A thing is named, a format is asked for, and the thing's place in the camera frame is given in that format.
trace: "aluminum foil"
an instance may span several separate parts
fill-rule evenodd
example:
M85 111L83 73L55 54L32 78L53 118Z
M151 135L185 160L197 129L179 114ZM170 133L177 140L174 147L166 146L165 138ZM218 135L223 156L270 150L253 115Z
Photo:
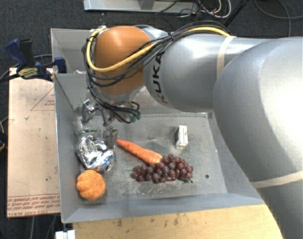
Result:
M92 134L80 138L76 147L76 154L87 169L103 174L116 164L116 155L113 149L107 148L104 141Z

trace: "blue clamp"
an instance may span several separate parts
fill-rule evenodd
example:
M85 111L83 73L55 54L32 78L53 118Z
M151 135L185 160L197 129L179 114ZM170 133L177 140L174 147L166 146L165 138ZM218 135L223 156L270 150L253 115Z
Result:
M35 62L32 56L31 51L31 40L25 40L23 43L24 48L22 50L19 47L19 40L14 39L7 44L5 47L5 51L10 56L11 59L15 60L18 63L18 67L16 69L16 74L26 80L28 79L43 79L46 81L53 81L53 75L47 71L47 67L49 66L57 66L59 73L66 73L66 63L64 58L56 57L54 62L42 65L40 62Z

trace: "purple grapes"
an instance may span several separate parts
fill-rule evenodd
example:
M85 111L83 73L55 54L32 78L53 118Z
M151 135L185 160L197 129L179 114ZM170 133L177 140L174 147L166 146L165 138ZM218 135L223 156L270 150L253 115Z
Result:
M184 159L169 154L157 164L135 167L130 177L137 182L165 183L175 180L190 182L193 170L194 167L186 163Z

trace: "orange carrot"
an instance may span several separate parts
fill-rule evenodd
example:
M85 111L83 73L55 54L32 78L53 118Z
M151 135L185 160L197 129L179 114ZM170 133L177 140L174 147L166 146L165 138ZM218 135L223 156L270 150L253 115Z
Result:
M142 148L142 147L138 146L137 144L134 144L130 141L116 140L116 143L120 147L129 151L131 154L133 154L133 155L139 157L140 159L142 159L147 164L159 163L162 159L162 155L160 155L159 153L157 153L155 151L152 151L150 149Z

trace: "cardboard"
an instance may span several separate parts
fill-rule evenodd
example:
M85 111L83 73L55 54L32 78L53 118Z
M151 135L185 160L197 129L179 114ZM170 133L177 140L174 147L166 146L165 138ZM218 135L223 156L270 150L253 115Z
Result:
M9 82L7 217L60 212L54 84Z

